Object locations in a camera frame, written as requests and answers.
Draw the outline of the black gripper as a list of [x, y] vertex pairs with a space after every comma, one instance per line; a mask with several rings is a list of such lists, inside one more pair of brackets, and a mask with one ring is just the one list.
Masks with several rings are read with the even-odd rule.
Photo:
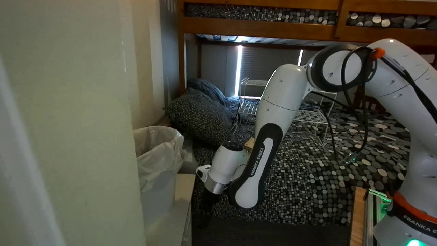
[[202, 189], [198, 195], [197, 200], [197, 210], [202, 217], [210, 215], [213, 211], [213, 206], [220, 200], [220, 196], [208, 191]]

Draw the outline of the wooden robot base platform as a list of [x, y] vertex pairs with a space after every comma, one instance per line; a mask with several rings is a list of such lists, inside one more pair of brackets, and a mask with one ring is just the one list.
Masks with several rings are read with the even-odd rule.
[[356, 187], [351, 214], [350, 246], [380, 246], [376, 225], [385, 217], [391, 199], [373, 188]]

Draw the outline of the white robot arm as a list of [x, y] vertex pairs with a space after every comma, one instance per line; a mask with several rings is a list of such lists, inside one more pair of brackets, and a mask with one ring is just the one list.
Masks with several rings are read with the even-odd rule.
[[303, 65], [277, 66], [259, 99], [253, 150], [221, 144], [213, 161], [197, 169], [205, 188], [228, 191], [240, 207], [258, 205], [265, 172], [291, 123], [328, 121], [321, 112], [300, 107], [305, 97], [358, 86], [411, 133], [406, 179], [373, 236], [380, 246], [437, 246], [437, 71], [393, 38], [365, 46], [339, 43]]

